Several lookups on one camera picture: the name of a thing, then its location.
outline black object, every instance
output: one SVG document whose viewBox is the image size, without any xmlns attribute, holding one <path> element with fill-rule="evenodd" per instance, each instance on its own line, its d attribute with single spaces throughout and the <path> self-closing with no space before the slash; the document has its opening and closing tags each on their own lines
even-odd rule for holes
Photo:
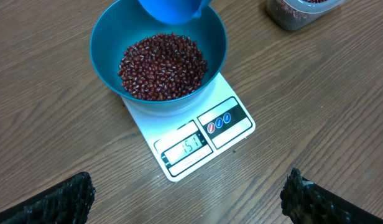
<svg viewBox="0 0 383 224">
<path fill-rule="evenodd" d="M 295 224 L 383 224 L 383 220 L 300 176 L 293 168 L 280 193 L 283 214 Z"/>
<path fill-rule="evenodd" d="M 0 223 L 86 223 L 95 192 L 89 173 L 80 172 L 1 212 Z"/>
</svg>

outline blue cup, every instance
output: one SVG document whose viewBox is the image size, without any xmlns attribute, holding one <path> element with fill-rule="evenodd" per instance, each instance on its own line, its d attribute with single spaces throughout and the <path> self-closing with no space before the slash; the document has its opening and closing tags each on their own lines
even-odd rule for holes
<svg viewBox="0 0 383 224">
<path fill-rule="evenodd" d="M 201 17 L 201 10 L 211 0 L 139 0 L 155 19 L 166 24 L 184 24 Z"/>
</svg>

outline jar of red beans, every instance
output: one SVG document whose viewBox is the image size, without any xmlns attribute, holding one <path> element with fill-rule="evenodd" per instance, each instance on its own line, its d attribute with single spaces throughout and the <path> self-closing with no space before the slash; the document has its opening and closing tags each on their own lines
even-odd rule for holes
<svg viewBox="0 0 383 224">
<path fill-rule="evenodd" d="M 283 29 L 294 31 L 315 21 L 344 0 L 267 0 L 267 12 Z"/>
</svg>

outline adzuki bean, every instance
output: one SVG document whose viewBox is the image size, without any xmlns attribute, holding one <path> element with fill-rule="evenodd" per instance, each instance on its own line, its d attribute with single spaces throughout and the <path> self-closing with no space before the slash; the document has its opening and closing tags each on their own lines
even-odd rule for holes
<svg viewBox="0 0 383 224">
<path fill-rule="evenodd" d="M 156 34 L 129 46 L 119 68 L 124 89 L 134 98 L 149 101 L 193 93 L 208 71 L 197 43 L 175 33 Z"/>
</svg>

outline wooden table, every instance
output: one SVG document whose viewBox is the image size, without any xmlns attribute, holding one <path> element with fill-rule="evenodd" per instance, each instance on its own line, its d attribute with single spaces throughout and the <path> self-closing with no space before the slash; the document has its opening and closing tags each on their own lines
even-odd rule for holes
<svg viewBox="0 0 383 224">
<path fill-rule="evenodd" d="M 91 66 L 104 0 L 0 1 L 0 211 L 79 171 L 89 223 L 290 223 L 292 167 L 383 218 L 383 0 L 348 0 L 294 33 L 264 0 L 217 0 L 222 74 L 257 123 L 177 184 Z"/>
</svg>

